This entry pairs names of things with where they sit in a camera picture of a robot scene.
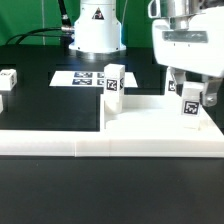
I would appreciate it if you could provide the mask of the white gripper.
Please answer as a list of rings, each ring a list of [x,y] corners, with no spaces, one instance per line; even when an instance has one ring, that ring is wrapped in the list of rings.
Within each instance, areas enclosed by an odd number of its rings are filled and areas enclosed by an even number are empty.
[[[224,0],[151,0],[148,16],[155,58],[172,69],[176,94],[182,95],[184,70],[207,75],[200,101],[215,106],[224,77]]]

